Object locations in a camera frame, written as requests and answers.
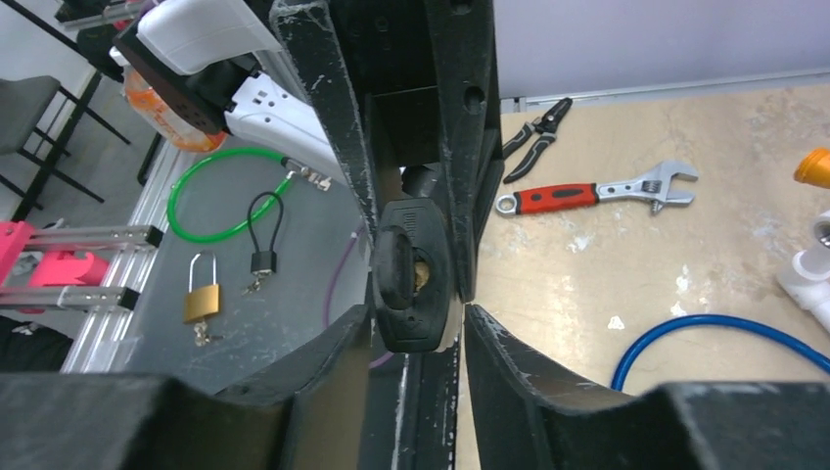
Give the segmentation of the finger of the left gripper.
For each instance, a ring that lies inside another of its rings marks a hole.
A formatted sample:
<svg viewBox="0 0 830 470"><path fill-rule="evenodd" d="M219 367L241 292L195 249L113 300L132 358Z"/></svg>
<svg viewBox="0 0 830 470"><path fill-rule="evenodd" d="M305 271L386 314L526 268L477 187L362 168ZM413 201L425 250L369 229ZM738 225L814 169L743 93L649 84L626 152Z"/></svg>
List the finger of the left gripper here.
<svg viewBox="0 0 830 470"><path fill-rule="evenodd" d="M328 1L275 1L269 21L328 137L369 241L374 242L380 222L377 177L332 7Z"/></svg>
<svg viewBox="0 0 830 470"><path fill-rule="evenodd" d="M477 290L479 245L504 168L493 4L428 1L425 7L459 296L470 303Z"/></svg>

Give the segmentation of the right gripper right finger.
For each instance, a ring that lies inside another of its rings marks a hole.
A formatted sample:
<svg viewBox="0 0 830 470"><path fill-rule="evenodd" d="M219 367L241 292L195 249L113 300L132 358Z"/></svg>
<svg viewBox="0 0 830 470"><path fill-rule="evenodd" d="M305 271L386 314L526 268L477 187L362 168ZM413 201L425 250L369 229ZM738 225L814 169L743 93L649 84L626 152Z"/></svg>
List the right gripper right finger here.
<svg viewBox="0 0 830 470"><path fill-rule="evenodd" d="M465 358L484 469L825 469L829 387L671 382L611 390L470 305Z"/></svg>

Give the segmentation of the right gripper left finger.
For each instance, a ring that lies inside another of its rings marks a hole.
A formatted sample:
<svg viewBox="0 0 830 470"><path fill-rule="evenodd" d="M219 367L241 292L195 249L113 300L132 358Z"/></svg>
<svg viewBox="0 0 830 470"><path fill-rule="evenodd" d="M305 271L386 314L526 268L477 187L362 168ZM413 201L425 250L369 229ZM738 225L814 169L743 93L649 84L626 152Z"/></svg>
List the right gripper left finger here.
<svg viewBox="0 0 830 470"><path fill-rule="evenodd" d="M5 469L353 469L370 320L318 337L216 395L152 374L5 374Z"/></svg>

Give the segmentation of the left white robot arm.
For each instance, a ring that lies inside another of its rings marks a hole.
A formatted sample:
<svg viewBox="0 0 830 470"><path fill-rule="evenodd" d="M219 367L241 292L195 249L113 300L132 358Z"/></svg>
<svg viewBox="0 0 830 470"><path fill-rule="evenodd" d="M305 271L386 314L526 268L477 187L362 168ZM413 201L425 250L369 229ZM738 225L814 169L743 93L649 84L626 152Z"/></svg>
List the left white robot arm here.
<svg viewBox="0 0 830 470"><path fill-rule="evenodd" d="M115 38L186 122L347 187L371 234L432 199L448 287L476 294L504 163L489 1L162 1Z"/></svg>

